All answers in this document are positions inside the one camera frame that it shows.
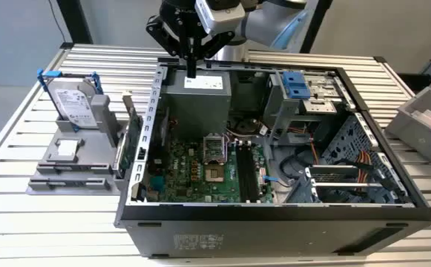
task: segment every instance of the wall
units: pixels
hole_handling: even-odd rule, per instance
[[[431,0],[334,0],[313,53],[383,56],[397,72],[431,59]]]
[[[71,41],[59,6],[58,21]],[[46,0],[0,0],[0,86],[31,86],[63,42]]]
[[[147,21],[162,0],[80,0],[95,44],[160,47],[147,33]]]

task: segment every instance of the white label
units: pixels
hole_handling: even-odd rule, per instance
[[[266,135],[269,131],[269,128],[263,125],[261,129],[261,135]]]
[[[223,235],[174,235],[175,249],[222,249]]]
[[[60,140],[58,153],[59,156],[72,156],[75,155],[78,140]]]
[[[197,76],[195,78],[186,77],[185,88],[194,89],[223,89],[222,76]]]
[[[70,122],[79,127],[96,127],[87,96],[79,90],[56,89],[55,93]]]

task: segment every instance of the label sticker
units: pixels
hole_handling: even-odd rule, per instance
[[[79,127],[96,127],[86,94],[79,90],[67,89],[56,89],[55,94],[68,120]]]
[[[269,131],[269,128],[263,125],[261,129],[261,135],[266,135]]]
[[[222,90],[223,89],[222,76],[199,75],[195,78],[186,77],[185,88]]]
[[[223,235],[174,235],[175,249],[221,249]]]

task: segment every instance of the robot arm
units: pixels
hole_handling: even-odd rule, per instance
[[[263,2],[267,8],[257,9]],[[306,0],[163,0],[147,32],[170,55],[186,61],[187,77],[195,78],[197,61],[211,58],[235,35],[286,48],[283,44],[303,25],[305,6]]]

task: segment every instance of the open computer tower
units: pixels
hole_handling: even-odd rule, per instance
[[[160,59],[115,225],[147,257],[367,255],[431,208],[342,68]]]

